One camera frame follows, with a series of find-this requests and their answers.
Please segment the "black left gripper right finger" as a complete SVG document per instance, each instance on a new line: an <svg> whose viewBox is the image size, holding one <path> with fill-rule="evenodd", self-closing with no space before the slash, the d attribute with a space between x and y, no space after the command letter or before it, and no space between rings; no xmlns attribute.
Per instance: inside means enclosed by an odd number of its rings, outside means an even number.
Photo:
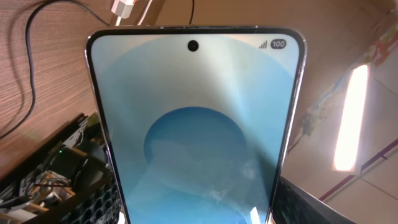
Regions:
<svg viewBox="0 0 398 224"><path fill-rule="evenodd" d="M277 224L354 224L284 177L277 184L272 218Z"/></svg>

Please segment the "blue screen Galaxy smartphone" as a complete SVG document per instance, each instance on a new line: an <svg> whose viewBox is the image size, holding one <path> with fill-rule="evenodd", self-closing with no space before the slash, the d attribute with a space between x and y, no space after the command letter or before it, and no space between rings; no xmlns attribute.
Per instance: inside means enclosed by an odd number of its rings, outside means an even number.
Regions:
<svg viewBox="0 0 398 224"><path fill-rule="evenodd" d="M307 56L296 30L112 27L85 57L128 223L266 223Z"/></svg>

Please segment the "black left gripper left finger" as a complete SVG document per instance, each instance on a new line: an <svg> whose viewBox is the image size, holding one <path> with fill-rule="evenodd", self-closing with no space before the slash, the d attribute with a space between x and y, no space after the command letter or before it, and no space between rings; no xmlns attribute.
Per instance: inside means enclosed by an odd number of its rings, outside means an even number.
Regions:
<svg viewBox="0 0 398 224"><path fill-rule="evenodd" d="M101 180L62 204L29 220L30 224L117 224L121 202L114 180Z"/></svg>

